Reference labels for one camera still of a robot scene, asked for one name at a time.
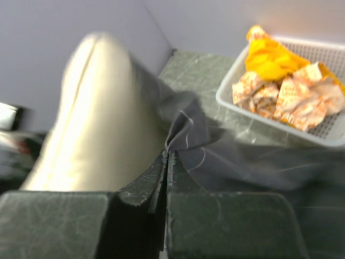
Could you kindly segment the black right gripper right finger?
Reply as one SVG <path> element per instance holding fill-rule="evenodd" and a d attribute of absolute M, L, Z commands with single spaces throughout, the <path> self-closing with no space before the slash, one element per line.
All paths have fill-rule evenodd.
<path fill-rule="evenodd" d="M 170 152 L 167 169 L 169 258 L 308 258 L 300 227 L 280 194 L 205 191 Z"/>

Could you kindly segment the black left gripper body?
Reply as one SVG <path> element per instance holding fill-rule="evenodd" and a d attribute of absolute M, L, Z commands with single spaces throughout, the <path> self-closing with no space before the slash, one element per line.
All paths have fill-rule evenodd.
<path fill-rule="evenodd" d="M 37 161 L 47 131 L 26 126 L 32 110 L 1 103 L 1 186 L 21 186 Z"/>

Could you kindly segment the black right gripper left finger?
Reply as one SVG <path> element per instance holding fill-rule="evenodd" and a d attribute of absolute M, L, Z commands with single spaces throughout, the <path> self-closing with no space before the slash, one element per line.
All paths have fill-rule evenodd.
<path fill-rule="evenodd" d="M 1 196 L 1 258 L 158 258 L 167 153 L 117 192 L 10 191 Z"/>

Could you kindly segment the cream bear print pillow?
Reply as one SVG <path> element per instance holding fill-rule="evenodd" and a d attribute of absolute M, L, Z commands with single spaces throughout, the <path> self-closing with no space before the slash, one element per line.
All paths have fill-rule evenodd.
<path fill-rule="evenodd" d="M 158 79 L 106 33 L 71 55 L 56 121 L 21 190 L 116 191 L 153 163 L 167 134 L 152 107 Z"/>

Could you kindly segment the dark grey checked pillowcase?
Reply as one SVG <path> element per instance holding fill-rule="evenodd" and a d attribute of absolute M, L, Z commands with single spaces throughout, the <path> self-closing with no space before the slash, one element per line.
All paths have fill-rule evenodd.
<path fill-rule="evenodd" d="M 280 194 L 294 210 L 308 258 L 344 258 L 343 149 L 238 142 L 205 115 L 196 93 L 158 81 L 151 105 L 167 134 L 164 148 L 205 191 Z"/>

